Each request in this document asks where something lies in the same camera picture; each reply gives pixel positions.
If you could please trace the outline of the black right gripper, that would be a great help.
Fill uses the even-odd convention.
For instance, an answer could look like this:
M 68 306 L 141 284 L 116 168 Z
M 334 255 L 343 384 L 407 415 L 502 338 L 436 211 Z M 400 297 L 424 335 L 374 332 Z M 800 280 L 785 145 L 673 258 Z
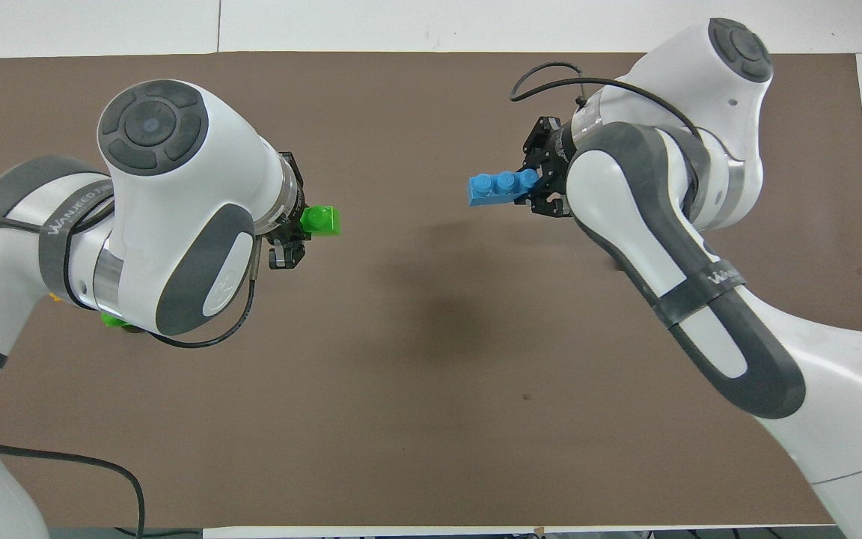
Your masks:
M 537 183 L 523 195 L 523 204 L 529 204 L 531 212 L 545 217 L 571 217 L 566 198 L 568 168 L 575 155 L 571 124 L 563 125 L 557 117 L 541 116 L 523 148 L 520 173 L 532 168 L 538 174 Z

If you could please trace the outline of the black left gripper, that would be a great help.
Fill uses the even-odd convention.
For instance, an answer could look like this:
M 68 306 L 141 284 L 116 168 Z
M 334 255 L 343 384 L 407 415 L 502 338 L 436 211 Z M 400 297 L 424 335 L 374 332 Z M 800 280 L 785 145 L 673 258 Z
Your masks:
M 305 242 L 312 235 L 302 228 L 301 216 L 308 208 L 304 182 L 293 153 L 278 154 L 283 180 L 278 199 L 266 215 L 254 223 L 257 238 L 266 239 L 270 246 L 268 264 L 271 270 L 294 269 L 305 256 Z

